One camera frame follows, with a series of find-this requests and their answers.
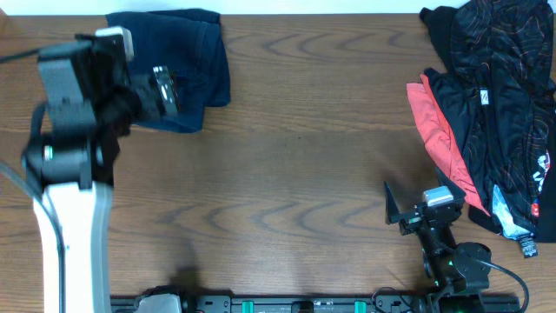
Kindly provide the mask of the navy blue shorts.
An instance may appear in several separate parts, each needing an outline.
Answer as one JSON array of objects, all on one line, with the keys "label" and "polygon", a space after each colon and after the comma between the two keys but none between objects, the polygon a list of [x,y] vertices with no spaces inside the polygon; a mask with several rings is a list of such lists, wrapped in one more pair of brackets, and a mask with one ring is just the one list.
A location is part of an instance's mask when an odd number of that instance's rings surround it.
[{"label": "navy blue shorts", "polygon": [[175,133],[202,129],[207,107],[223,107],[231,101],[228,58],[221,24],[178,17],[175,10],[124,11],[105,16],[109,27],[122,26],[133,38],[133,74],[166,66],[175,76],[180,110],[139,125]]}]

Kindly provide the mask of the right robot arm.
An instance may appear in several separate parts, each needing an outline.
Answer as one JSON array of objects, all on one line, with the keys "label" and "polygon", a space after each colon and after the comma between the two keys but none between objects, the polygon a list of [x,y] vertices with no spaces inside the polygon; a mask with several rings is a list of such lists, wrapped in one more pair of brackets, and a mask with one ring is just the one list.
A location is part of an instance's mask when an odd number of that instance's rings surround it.
[{"label": "right robot arm", "polygon": [[481,243],[456,243],[451,226],[461,216],[465,192],[453,183],[423,192],[423,200],[404,213],[385,183],[385,223],[398,224],[400,233],[420,241],[426,275],[435,287],[413,300],[413,312],[482,310],[480,292],[489,286],[490,270],[483,265],[492,253]]}]

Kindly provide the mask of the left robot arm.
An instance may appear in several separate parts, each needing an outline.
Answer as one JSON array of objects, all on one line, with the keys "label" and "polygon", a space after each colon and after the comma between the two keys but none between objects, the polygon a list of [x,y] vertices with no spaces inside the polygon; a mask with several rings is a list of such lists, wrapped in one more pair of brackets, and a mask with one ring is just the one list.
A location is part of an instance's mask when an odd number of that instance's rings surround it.
[{"label": "left robot arm", "polygon": [[44,308],[108,312],[108,229],[114,165],[133,123],[179,111],[169,70],[129,73],[132,36],[122,27],[43,48],[46,93],[22,154],[43,246]]}]

